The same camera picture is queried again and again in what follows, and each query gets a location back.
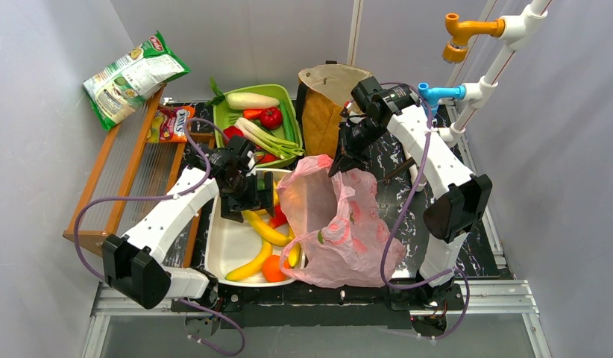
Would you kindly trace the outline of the red tomato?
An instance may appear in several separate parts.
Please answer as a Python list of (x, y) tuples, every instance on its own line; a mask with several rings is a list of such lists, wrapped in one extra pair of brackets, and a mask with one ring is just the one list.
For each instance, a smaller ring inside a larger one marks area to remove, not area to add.
[(264, 109), (259, 115), (261, 125), (267, 130), (273, 131), (283, 124), (283, 114), (277, 107)]

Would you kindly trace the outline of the pink plastic grocery bag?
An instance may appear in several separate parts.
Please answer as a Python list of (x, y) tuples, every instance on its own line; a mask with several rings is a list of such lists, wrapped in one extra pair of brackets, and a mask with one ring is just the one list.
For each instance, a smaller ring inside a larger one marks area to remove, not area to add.
[(329, 175), (327, 155), (308, 156), (280, 180), (280, 207), (300, 246), (304, 267), (283, 268), (290, 278), (321, 288), (384, 286), (406, 256), (378, 213), (377, 179), (360, 169)]

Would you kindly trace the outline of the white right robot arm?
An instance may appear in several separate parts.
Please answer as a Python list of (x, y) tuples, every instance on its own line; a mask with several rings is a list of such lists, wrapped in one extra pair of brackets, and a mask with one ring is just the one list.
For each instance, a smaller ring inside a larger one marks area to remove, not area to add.
[(413, 289), (450, 285), (462, 243), (482, 218), (492, 189), (488, 175), (474, 174), (433, 127), (429, 89), (426, 83), (384, 88), (374, 77), (358, 82), (351, 96), (361, 113), (343, 113), (338, 148), (329, 171), (334, 176), (364, 168), (368, 164), (367, 147), (386, 133), (409, 152), (418, 167), (413, 185), (425, 179), (434, 195), (434, 202), (423, 214), (429, 239)]

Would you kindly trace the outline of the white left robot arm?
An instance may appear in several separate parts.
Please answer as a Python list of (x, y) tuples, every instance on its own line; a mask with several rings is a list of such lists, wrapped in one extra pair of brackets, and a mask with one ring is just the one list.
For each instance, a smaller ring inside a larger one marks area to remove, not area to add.
[(235, 136), (223, 148), (200, 156), (187, 166), (166, 200), (139, 223), (103, 243), (104, 280), (145, 309), (170, 298), (201, 298), (210, 278), (194, 268), (165, 266), (166, 254), (203, 206), (218, 200), (223, 219), (243, 222), (245, 213), (273, 210), (273, 175), (255, 167), (255, 145)]

